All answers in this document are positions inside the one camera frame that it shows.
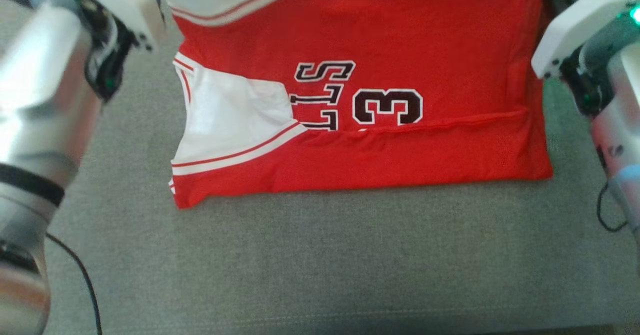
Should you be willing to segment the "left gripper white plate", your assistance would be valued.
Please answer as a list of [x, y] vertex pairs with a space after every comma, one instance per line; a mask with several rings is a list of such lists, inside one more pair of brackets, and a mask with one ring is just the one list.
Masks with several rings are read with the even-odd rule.
[[166, 36], [162, 0], [74, 0], [91, 48], [85, 78], [108, 103], [119, 91], [132, 49], [156, 53]]

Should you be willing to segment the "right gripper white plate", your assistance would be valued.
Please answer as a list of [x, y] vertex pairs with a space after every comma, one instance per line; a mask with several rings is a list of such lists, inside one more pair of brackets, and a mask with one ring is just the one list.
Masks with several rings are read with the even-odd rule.
[[549, 25], [535, 48], [539, 79], [561, 79], [578, 112], [595, 117], [614, 98], [607, 68], [639, 41], [639, 0], [542, 0]]

